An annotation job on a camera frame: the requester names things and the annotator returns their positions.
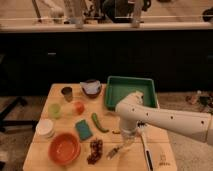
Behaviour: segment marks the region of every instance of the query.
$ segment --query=green pepper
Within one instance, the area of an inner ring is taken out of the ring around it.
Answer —
[[[105,129],[101,126],[96,113],[92,113],[92,120],[93,120],[96,128],[98,128],[101,132],[104,132],[104,133],[109,132],[108,129]]]

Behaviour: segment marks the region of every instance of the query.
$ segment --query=orange bowl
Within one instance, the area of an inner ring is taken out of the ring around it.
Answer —
[[[56,164],[67,165],[78,157],[80,151],[78,139],[71,133],[62,133],[51,142],[49,157]]]

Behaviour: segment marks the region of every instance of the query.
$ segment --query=plastic cup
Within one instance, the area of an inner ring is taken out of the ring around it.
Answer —
[[[54,119],[61,117],[60,114],[61,106],[57,103],[51,104],[48,108],[49,116]]]
[[[67,102],[71,102],[72,99],[73,99],[73,96],[72,96],[72,88],[71,87],[64,87],[62,90],[61,90],[61,93],[64,95],[64,98]]]

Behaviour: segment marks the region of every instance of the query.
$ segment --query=white bowl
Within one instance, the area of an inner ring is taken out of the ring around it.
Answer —
[[[44,138],[53,136],[53,122],[50,119],[41,119],[36,126],[36,133]]]

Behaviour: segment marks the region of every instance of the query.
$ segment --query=brown cup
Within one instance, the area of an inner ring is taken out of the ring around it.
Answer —
[[[64,87],[61,90],[61,93],[64,95],[64,98],[67,102],[71,102],[73,99],[73,95],[72,95],[72,88],[71,87]]]

